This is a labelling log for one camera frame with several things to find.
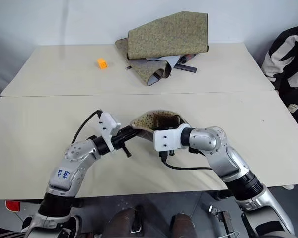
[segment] green patterned cloth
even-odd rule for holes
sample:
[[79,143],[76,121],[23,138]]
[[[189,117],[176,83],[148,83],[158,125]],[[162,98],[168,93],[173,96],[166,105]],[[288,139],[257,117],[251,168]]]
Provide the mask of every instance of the green patterned cloth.
[[182,11],[163,17],[129,31],[128,38],[115,42],[120,53],[147,86],[152,75],[169,77],[171,66],[165,60],[149,61],[145,58],[177,56],[207,52],[208,15]]

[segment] gray floor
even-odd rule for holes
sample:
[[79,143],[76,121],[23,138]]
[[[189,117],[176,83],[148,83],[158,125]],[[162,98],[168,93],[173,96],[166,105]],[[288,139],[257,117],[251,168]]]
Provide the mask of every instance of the gray floor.
[[[298,237],[298,185],[293,190],[281,187],[271,189],[277,200],[291,218]],[[189,215],[195,223],[199,237],[215,238],[225,235],[222,223],[205,212],[204,208],[212,204],[221,210],[228,210],[236,231],[240,231],[240,238],[246,238],[247,232],[241,220],[241,211],[232,198],[222,201],[213,200],[206,192],[159,193],[128,196],[109,196],[86,198],[82,208],[72,209],[73,214],[82,217],[82,231],[101,232],[104,225],[120,210],[144,206],[147,236],[165,238],[169,235],[169,224],[173,215],[178,212]],[[0,200],[0,227],[19,231],[22,220],[37,211],[38,205],[22,203],[18,213],[6,210],[4,201]]]

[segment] orange block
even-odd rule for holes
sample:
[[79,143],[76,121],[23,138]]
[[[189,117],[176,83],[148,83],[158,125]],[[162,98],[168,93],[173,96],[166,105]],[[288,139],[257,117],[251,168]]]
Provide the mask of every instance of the orange block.
[[100,69],[105,69],[105,68],[108,67],[107,63],[106,63],[106,60],[104,58],[99,58],[97,60],[97,62],[98,62],[98,65],[99,65]]

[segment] white table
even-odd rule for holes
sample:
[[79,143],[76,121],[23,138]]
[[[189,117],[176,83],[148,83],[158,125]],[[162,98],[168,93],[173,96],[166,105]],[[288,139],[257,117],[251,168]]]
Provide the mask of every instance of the white table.
[[[298,126],[274,91],[124,96],[0,98],[0,199],[42,198],[81,123],[92,111],[111,112],[127,125],[153,109],[180,113],[193,127],[220,126],[267,186],[298,184]],[[100,135],[95,118],[78,140]],[[165,167],[152,144],[126,143],[132,153],[108,154],[88,171],[80,197],[226,189],[212,171]],[[201,155],[176,151],[176,166],[207,166]]]
[[[99,69],[98,58],[109,67]],[[243,43],[210,44],[191,59],[197,73],[174,69],[145,86],[114,45],[40,46],[1,96],[132,95],[273,90]]]

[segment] white wall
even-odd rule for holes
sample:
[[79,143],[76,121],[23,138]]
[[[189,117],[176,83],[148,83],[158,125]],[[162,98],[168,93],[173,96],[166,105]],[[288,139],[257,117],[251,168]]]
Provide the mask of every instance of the white wall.
[[0,0],[0,91],[36,45],[113,44],[182,10],[209,14],[209,43],[245,42],[256,61],[298,25],[298,0]]

